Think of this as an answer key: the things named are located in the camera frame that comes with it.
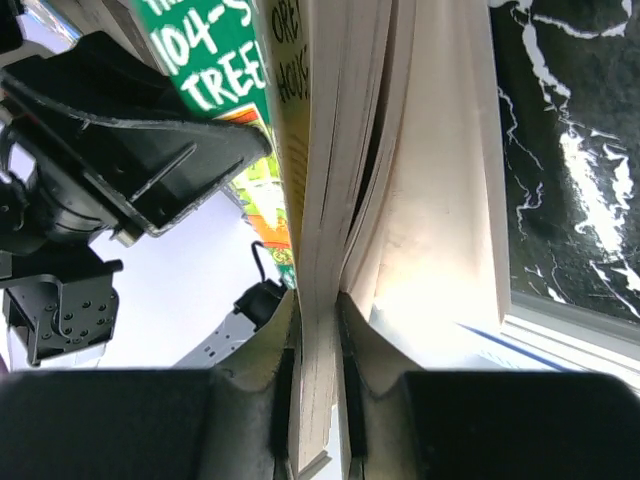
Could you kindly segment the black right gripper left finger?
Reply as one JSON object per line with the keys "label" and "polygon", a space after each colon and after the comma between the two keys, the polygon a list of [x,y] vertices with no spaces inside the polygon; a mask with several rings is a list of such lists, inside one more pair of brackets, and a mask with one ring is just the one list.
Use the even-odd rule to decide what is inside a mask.
{"label": "black right gripper left finger", "polygon": [[208,369],[45,370],[1,383],[5,479],[290,479],[296,294]]}

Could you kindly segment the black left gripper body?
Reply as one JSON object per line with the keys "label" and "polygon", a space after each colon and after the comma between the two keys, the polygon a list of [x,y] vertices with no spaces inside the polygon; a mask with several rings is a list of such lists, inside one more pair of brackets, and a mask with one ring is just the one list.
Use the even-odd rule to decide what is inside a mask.
{"label": "black left gripper body", "polygon": [[93,189],[83,175],[82,156],[44,132],[32,116],[4,92],[2,107],[9,119],[1,133],[1,249],[13,255],[30,255],[47,245],[86,245],[110,230],[92,237],[82,233],[83,204]]}

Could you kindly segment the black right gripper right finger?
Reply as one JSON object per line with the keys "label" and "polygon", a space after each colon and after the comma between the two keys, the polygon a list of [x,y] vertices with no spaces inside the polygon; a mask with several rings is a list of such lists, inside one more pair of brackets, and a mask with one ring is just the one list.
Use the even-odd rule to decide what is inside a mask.
{"label": "black right gripper right finger", "polygon": [[347,479],[635,479],[639,399],[601,373],[427,370],[337,299]]}

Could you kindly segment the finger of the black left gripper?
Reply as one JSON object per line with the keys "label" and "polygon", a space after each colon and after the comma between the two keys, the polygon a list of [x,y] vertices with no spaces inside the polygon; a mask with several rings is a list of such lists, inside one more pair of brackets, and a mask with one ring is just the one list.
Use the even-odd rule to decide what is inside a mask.
{"label": "finger of the black left gripper", "polygon": [[159,237],[272,152],[259,127],[196,117],[94,118],[82,126],[92,198],[82,233]]}
{"label": "finger of the black left gripper", "polygon": [[107,33],[1,69],[1,87],[44,132],[93,165],[196,165],[200,147],[171,80]]}

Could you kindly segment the green 104-Storey Treehouse book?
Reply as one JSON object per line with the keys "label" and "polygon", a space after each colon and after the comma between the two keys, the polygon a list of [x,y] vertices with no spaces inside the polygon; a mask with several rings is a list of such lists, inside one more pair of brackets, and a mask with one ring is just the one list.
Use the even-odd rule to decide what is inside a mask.
{"label": "green 104-Storey Treehouse book", "polygon": [[428,374],[374,307],[498,326],[510,303],[485,1],[144,1],[188,106],[234,119],[262,90],[295,286],[206,370],[199,476],[294,479],[340,410],[348,479],[423,479]]}

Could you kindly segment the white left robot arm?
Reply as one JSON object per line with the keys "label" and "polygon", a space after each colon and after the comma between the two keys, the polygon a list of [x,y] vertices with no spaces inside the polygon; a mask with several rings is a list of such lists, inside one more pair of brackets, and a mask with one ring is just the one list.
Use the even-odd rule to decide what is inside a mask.
{"label": "white left robot arm", "polygon": [[113,337],[123,265],[95,238],[161,236],[272,151],[260,127],[190,112],[103,31],[4,65],[1,93],[4,315],[32,366]]}

